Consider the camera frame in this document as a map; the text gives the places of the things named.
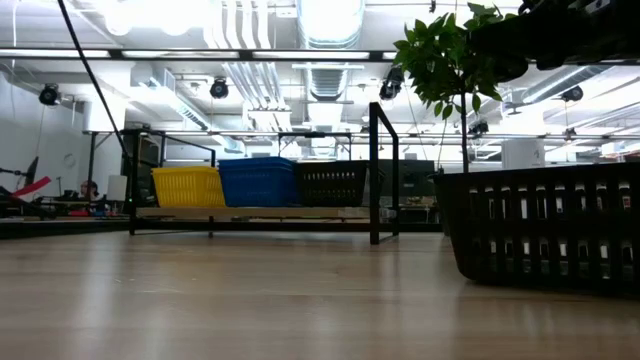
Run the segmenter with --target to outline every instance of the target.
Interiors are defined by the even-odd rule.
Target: wooden floor
[[[439,235],[0,242],[2,359],[633,359],[640,302],[488,288]]]

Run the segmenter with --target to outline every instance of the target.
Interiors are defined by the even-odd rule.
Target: potted plant
[[[508,60],[479,52],[470,40],[472,31],[516,15],[503,16],[495,6],[484,7],[472,3],[468,6],[473,12],[473,18],[464,27],[457,26],[456,15],[449,13],[438,17],[429,25],[416,20],[413,30],[405,26],[406,39],[394,43],[398,49],[395,64],[409,72],[414,91],[427,109],[434,106],[436,117],[442,116],[445,127],[454,109],[460,113],[464,132],[462,155],[465,173],[469,171],[467,94],[472,95],[471,104],[473,111],[477,113],[482,104],[479,94],[502,101],[496,85],[513,79],[513,74],[524,73],[523,64],[509,63]],[[454,102],[457,96],[461,99],[459,105]]]

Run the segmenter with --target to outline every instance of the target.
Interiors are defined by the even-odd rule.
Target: black cable
[[[104,98],[104,94],[102,94],[102,90],[100,89],[100,85],[98,84],[98,80],[96,80],[91,67],[89,66],[89,62],[87,58],[84,56],[84,51],[82,51],[82,47],[80,46],[80,41],[78,41],[78,36],[76,35],[75,30],[73,29],[73,24],[71,23],[71,19],[69,18],[69,13],[67,12],[67,7],[64,4],[64,0],[58,0],[58,5],[60,6],[60,11],[62,12],[62,17],[64,17],[64,22],[67,23],[67,29],[69,29],[69,35],[71,35],[71,39],[73,40],[73,44],[78,51],[78,55],[80,55],[80,60],[84,65],[89,78],[91,79],[91,83],[93,87],[96,89],[98,96],[100,97],[100,101],[104,106],[104,109],[107,111],[107,116],[109,117],[109,121],[111,122],[111,126],[113,127],[113,132],[116,134],[116,138],[118,138],[118,142],[120,143],[120,147],[122,148],[122,153],[125,156],[125,159],[130,160],[129,152],[124,146],[124,141],[122,140],[122,135],[120,135],[120,131],[116,126],[116,122],[113,120],[113,116],[111,115],[111,110],[109,110],[109,105],[107,104],[107,100]]]
[[[407,101],[409,102],[409,109],[411,110],[411,117],[413,118],[413,126],[416,128],[416,133],[418,134],[418,140],[420,140],[420,147],[422,148],[422,153],[424,154],[424,159],[429,160],[427,158],[427,150],[424,149],[424,144],[422,143],[422,133],[420,132],[420,128],[418,127],[418,121],[416,120],[416,115],[413,112],[413,105],[411,104],[411,94],[409,94],[409,87],[407,84],[404,84],[404,92],[407,93]]]

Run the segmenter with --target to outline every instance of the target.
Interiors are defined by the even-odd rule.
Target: ventilation duct
[[[207,117],[193,105],[186,97],[176,91],[175,76],[168,70],[154,71],[148,64],[137,64],[131,70],[131,85],[147,88],[153,91],[153,96],[170,106],[183,119],[188,120],[203,131],[224,131],[209,123]],[[244,143],[228,136],[214,135],[213,139],[220,143],[226,152],[243,153]]]
[[[587,81],[596,75],[609,70],[612,66],[592,65],[585,67],[567,67],[548,77],[544,81],[532,86],[522,93],[517,106],[531,105],[549,99]]]
[[[355,49],[360,39],[364,0],[298,0],[298,36],[302,48]],[[335,101],[347,86],[347,70],[307,69],[311,95]]]

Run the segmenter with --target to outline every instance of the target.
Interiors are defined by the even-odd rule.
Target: yellow basket
[[[225,207],[218,170],[204,166],[153,169],[160,207]]]

